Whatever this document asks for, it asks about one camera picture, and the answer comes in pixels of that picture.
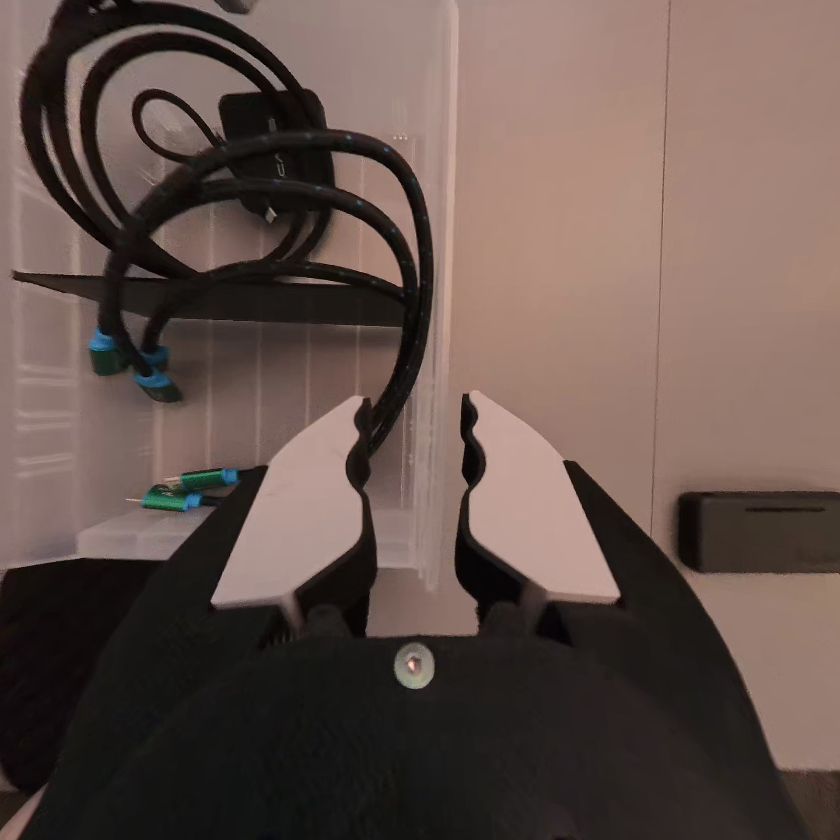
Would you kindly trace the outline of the black rectangular box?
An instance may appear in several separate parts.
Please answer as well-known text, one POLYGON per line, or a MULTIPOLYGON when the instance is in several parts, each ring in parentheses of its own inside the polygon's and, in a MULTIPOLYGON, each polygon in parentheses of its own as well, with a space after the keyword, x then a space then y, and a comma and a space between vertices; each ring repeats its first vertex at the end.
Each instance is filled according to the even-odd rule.
POLYGON ((701 574, 836 574, 836 491, 693 491, 677 501, 677 553, 701 574))

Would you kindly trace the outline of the black bin divider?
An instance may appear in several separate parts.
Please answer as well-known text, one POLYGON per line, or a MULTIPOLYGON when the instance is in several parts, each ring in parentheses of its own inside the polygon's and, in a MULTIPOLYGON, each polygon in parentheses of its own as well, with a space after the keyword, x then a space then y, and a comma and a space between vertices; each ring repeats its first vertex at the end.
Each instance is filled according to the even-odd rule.
MULTIPOLYGON (((102 279, 98 276, 15 270, 12 278, 96 303, 102 299, 102 279)), ((123 310, 149 319, 162 302, 166 286, 166 281, 159 278, 129 278, 123 293, 123 310)), ((370 289, 301 280, 246 279, 201 292, 198 299, 178 309, 174 318, 398 329, 403 325, 403 307, 370 289)))

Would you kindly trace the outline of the clear plastic bin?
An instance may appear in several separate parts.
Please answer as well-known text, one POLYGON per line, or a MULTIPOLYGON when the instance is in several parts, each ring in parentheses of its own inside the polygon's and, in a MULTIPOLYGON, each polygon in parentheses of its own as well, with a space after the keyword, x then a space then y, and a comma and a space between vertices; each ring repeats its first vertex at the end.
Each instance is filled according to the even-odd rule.
MULTIPOLYGON (((313 92, 334 130, 374 136, 412 167, 434 238, 423 367, 368 486, 380 566, 437 579, 452 277, 456 2, 257 2, 244 30, 313 92)), ((97 303, 13 271, 101 277, 108 251, 33 171, 19 95, 59 2, 2 2, 2 571, 82 557, 162 560, 208 510, 132 503, 190 470, 265 464, 305 426, 388 382, 400 328, 174 318, 162 343, 183 399, 153 402, 131 372, 94 373, 97 303)))

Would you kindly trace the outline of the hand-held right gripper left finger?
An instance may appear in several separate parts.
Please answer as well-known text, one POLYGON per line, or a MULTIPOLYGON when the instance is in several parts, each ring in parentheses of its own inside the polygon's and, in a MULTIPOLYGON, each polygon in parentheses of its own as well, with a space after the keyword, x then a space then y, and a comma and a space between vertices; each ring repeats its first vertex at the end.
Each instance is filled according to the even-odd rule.
POLYGON ((221 573, 218 611, 276 607, 302 628, 310 611, 358 612, 377 575, 369 442, 372 406, 353 395, 268 463, 221 573))

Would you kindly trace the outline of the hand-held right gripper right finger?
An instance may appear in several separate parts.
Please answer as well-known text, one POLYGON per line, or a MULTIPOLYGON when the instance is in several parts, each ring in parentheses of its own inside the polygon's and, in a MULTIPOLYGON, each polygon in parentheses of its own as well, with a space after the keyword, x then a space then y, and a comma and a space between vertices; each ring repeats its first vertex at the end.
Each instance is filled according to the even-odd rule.
POLYGON ((462 397, 460 433, 455 571, 479 626, 498 604, 529 629, 551 605, 616 606, 618 583, 554 446, 480 391, 462 397))

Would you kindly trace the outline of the black square adapter hub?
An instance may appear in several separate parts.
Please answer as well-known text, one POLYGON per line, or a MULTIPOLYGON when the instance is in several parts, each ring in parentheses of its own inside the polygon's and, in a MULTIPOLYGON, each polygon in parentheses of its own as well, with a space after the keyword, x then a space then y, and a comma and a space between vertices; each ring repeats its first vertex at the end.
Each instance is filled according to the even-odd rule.
MULTIPOLYGON (((297 132, 313 126, 298 100, 289 91, 278 91, 276 99, 261 92, 226 93, 218 101, 218 114, 227 144, 268 133, 297 132)), ((263 156, 235 161, 228 166, 239 180, 273 181, 289 179, 335 186, 332 154, 326 150, 280 150, 263 156)), ((268 223, 289 222, 304 213, 301 200, 249 194, 243 207, 268 223)))

